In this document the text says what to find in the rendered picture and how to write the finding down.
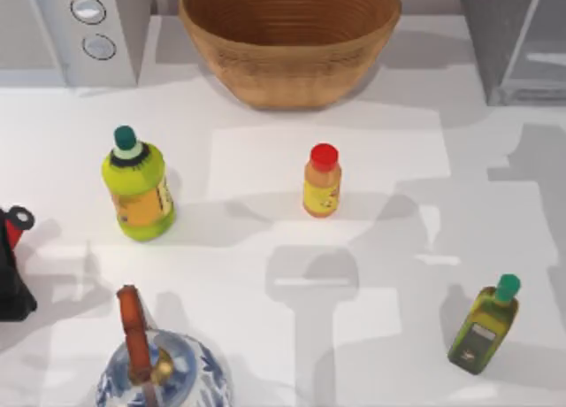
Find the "orange bottle with red cap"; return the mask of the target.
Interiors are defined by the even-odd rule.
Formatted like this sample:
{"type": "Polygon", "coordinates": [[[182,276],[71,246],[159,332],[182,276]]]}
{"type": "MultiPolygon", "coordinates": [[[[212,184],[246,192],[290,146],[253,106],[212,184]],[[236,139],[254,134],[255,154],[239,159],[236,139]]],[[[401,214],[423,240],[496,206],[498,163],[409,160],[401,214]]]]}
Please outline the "orange bottle with red cap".
{"type": "Polygon", "coordinates": [[[340,203],[342,170],[339,151],[330,143],[319,143],[310,150],[304,168],[302,204],[313,217],[332,215],[340,203]]]}

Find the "yellow-green bottle with green cap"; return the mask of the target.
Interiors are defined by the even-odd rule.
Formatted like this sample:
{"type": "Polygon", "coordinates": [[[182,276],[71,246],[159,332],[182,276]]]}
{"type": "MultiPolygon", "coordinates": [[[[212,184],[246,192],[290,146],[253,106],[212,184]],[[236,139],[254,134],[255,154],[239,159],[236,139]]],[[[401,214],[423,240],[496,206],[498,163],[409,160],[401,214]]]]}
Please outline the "yellow-green bottle with green cap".
{"type": "Polygon", "coordinates": [[[164,234],[175,220],[175,205],[161,150],[136,136],[130,126],[114,130],[114,146],[102,163],[103,181],[122,232],[138,242],[164,234]]]}

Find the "brown woven basket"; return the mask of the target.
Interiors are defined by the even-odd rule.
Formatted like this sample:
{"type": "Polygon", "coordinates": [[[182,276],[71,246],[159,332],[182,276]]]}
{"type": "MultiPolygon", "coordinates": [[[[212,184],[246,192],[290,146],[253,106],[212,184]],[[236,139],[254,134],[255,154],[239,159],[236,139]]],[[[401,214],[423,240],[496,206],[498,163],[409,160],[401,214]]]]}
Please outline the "brown woven basket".
{"type": "Polygon", "coordinates": [[[368,73],[402,0],[179,0],[179,16],[208,69],[263,110],[324,108],[368,73]]]}

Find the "blue and white teapot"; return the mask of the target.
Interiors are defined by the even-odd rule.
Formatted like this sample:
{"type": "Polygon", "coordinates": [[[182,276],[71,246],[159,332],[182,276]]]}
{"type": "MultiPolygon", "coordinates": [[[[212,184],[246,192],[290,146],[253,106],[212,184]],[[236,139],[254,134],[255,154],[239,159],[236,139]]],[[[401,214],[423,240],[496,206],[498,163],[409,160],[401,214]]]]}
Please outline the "blue and white teapot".
{"type": "Polygon", "coordinates": [[[95,407],[233,407],[226,373],[206,345],[150,326],[136,286],[117,298],[124,341],[101,373],[95,407]]]}

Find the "small microwave knob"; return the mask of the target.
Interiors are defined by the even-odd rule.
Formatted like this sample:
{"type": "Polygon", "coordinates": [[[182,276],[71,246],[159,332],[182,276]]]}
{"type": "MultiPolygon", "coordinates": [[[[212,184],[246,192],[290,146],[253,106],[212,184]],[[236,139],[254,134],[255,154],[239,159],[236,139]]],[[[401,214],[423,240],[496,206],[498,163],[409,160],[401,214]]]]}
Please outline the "small microwave knob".
{"type": "Polygon", "coordinates": [[[82,40],[83,51],[90,57],[99,61],[112,59],[117,53],[116,44],[106,35],[88,35],[82,40]]]}

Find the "olive green square bottle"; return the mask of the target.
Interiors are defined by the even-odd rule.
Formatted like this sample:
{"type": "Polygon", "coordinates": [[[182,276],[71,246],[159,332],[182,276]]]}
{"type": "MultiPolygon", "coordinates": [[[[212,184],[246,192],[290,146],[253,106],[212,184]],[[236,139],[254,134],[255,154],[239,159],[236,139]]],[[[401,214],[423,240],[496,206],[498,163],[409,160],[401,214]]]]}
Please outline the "olive green square bottle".
{"type": "Polygon", "coordinates": [[[520,288],[520,279],[506,273],[480,290],[447,353],[452,364],[474,375],[485,370],[514,323],[520,288]]]}

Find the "large microwave knob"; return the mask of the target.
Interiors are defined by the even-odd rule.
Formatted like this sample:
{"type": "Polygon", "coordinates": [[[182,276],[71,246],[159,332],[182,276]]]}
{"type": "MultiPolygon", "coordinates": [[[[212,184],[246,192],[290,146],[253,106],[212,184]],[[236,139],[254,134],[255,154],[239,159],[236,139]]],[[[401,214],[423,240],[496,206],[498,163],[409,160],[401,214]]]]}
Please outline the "large microwave knob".
{"type": "Polygon", "coordinates": [[[99,0],[72,0],[72,15],[86,25],[98,25],[106,18],[106,9],[99,0]]]}

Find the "black and red object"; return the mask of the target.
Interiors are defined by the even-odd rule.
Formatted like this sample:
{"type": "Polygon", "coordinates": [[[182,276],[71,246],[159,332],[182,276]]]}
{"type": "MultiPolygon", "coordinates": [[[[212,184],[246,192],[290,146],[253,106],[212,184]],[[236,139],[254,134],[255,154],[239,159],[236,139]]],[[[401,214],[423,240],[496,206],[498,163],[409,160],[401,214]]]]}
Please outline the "black and red object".
{"type": "Polygon", "coordinates": [[[25,207],[0,207],[0,323],[20,322],[37,309],[35,297],[19,274],[15,248],[21,236],[35,223],[25,207]]]}

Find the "pale microwave oven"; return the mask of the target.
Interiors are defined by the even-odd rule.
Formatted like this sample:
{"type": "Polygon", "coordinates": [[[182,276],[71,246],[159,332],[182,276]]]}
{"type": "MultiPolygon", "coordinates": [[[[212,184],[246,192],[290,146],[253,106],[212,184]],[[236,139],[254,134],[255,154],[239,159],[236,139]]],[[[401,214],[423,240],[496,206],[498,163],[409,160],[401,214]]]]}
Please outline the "pale microwave oven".
{"type": "Polygon", "coordinates": [[[99,0],[106,18],[79,22],[72,0],[0,0],[0,87],[124,88],[136,86],[154,0],[99,0]],[[117,47],[106,61],[82,48],[88,35],[117,47]]]}

